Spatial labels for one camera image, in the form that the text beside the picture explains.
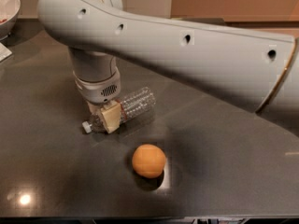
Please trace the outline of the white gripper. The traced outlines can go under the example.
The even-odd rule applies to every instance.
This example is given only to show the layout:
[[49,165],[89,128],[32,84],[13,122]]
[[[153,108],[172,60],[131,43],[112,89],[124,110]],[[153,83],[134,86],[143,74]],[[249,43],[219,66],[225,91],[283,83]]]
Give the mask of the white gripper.
[[92,115],[100,112],[103,125],[108,133],[115,132],[121,123],[121,104],[112,100],[121,92],[121,76],[117,67],[88,68],[73,72],[76,86]]

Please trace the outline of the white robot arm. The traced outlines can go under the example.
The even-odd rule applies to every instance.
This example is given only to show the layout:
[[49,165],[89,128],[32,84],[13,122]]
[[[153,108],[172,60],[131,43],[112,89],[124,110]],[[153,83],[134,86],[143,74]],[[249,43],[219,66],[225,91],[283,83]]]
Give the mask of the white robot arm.
[[119,94],[121,58],[298,132],[298,41],[291,35],[136,15],[121,0],[39,0],[37,14],[68,47],[91,110]]

